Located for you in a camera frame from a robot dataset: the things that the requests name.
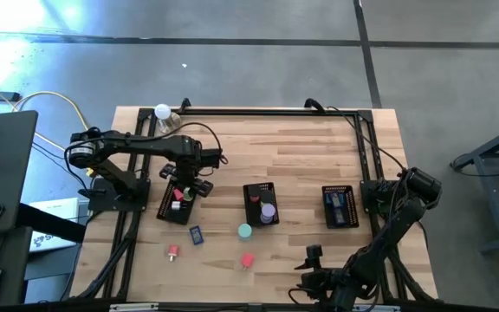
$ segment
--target wooden tabletop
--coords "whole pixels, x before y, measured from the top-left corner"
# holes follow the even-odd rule
[[[132,132],[139,107],[117,107],[113,130]],[[392,109],[373,110],[380,147],[404,165],[405,153],[398,121]],[[207,124],[218,135],[230,163],[206,177],[215,185],[207,198],[198,198],[188,225],[157,220],[167,180],[159,177],[166,159],[152,157],[152,192],[142,214],[133,261],[129,301],[146,302],[291,302],[287,291],[300,282],[305,247],[322,244],[325,267],[342,267],[359,248],[371,241],[363,212],[362,180],[353,129],[340,117],[184,116],[184,122]],[[204,147],[216,142],[202,127],[181,131]],[[384,154],[385,176],[395,179],[397,165]],[[111,160],[126,169],[128,155]],[[249,242],[237,237],[245,223],[242,185],[273,182],[281,223],[254,229]],[[329,230],[321,202],[324,185],[351,185],[358,205],[359,228]],[[117,213],[104,212],[87,227],[71,295],[82,292],[109,257]],[[204,243],[194,246],[188,229],[199,225]],[[166,256],[169,244],[179,245],[174,262]],[[240,258],[253,253],[256,260],[242,270]],[[414,225],[399,244],[403,263],[431,296],[437,296],[423,232]],[[393,280],[391,265],[387,265]],[[115,278],[119,288],[122,261]],[[391,283],[392,293],[395,284]],[[307,302],[304,295],[296,297]]]

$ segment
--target concrete floor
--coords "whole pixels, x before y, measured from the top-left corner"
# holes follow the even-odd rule
[[[370,40],[499,42],[499,0],[363,0]],[[359,40],[351,0],[0,1],[0,31],[93,36]],[[443,182],[424,224],[440,297],[499,308],[499,252],[476,178],[448,163],[499,133],[499,49],[372,49],[382,107],[395,108],[410,166]],[[0,89],[54,90],[109,128],[117,105],[372,107],[359,47],[179,46],[0,42]],[[38,131],[65,145],[81,124],[41,96]],[[8,108],[0,104],[0,111]],[[75,196],[78,185],[33,152],[23,202]],[[75,250],[33,259],[27,300],[55,300]]]

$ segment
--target small blue box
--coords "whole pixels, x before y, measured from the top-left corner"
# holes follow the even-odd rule
[[[203,244],[204,237],[201,235],[201,230],[199,229],[199,225],[196,225],[190,228],[191,241],[196,244]]]

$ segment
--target yellow cable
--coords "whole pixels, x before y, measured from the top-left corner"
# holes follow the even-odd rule
[[[82,114],[81,114],[81,112],[80,112],[80,109],[78,109],[78,106],[77,106],[77,105],[76,105],[76,104],[75,104],[72,100],[70,100],[68,97],[66,97],[65,95],[58,94],[58,93],[56,93],[56,92],[52,92],[52,91],[40,91],[40,92],[36,92],[36,93],[31,94],[31,95],[28,95],[28,96],[23,97],[20,101],[18,101],[17,103],[15,103],[15,105],[13,105],[10,101],[8,101],[7,99],[5,99],[5,97],[4,97],[4,96],[2,96],[1,94],[0,94],[0,98],[1,98],[3,101],[7,102],[7,104],[9,104],[9,105],[12,107],[12,110],[13,110],[14,112],[18,112],[18,111],[20,111],[20,107],[19,107],[19,105],[21,105],[21,104],[25,103],[25,102],[26,102],[26,100],[31,99],[31,98],[33,98],[34,96],[36,96],[36,95],[40,95],[40,94],[51,94],[51,95],[56,95],[56,96],[59,96],[60,98],[62,98],[63,100],[67,101],[67,102],[68,102],[70,105],[72,105],[72,107],[75,109],[76,114],[78,114],[78,117],[80,118],[80,121],[82,122],[82,125],[84,126],[84,129],[86,129],[86,130],[87,130],[88,126],[87,126],[86,121],[84,120],[84,117],[82,116]],[[40,139],[42,139],[42,140],[44,140],[44,141],[48,142],[50,145],[52,145],[52,146],[54,146],[54,147],[56,147],[56,148],[58,148],[58,149],[62,150],[63,152],[65,151],[65,149],[64,149],[62,146],[60,146],[60,145],[58,145],[57,143],[55,143],[54,141],[52,141],[52,140],[50,140],[50,139],[46,138],[45,136],[43,136],[43,135],[39,134],[38,132],[36,132],[36,133],[35,133],[35,135],[36,135],[38,138],[40,138]]]

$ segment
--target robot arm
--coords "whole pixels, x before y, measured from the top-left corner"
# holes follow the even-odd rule
[[[197,179],[202,168],[218,168],[222,150],[202,149],[200,141],[186,135],[172,135],[167,138],[150,138],[116,131],[101,132],[92,127],[86,132],[73,133],[70,138],[68,162],[80,169],[91,168],[113,184],[119,195],[135,195],[137,179],[133,172],[119,169],[108,158],[116,153],[149,154],[163,156],[175,162],[170,173],[182,186],[201,185],[198,194],[206,196],[212,185]]]
[[[321,246],[307,247],[308,258],[296,269],[314,270],[303,273],[297,286],[305,289],[312,299],[318,299],[321,310],[351,311],[356,298],[370,299],[386,258],[424,212],[437,205],[442,192],[439,181],[417,168],[404,170],[394,187],[405,190],[405,195],[399,198],[403,204],[386,220],[372,242],[353,254],[342,269],[322,268]],[[396,193],[393,189],[387,192]]]

